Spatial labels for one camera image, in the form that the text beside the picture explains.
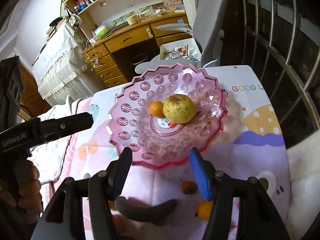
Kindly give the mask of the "person's left hand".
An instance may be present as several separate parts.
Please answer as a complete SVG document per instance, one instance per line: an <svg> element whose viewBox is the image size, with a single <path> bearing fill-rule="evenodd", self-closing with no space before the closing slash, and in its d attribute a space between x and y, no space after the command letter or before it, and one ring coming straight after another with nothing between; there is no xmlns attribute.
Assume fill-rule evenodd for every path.
<svg viewBox="0 0 320 240"><path fill-rule="evenodd" d="M17 205L26 209L28 213L39 215L43 212L42 196L40 194L41 183L39 181L39 171L37 167L33 166L31 169L31 181L25 185L20 186L21 199L16 202L11 195L7 186L1 181L1 203L9 207L16 207Z"/></svg>

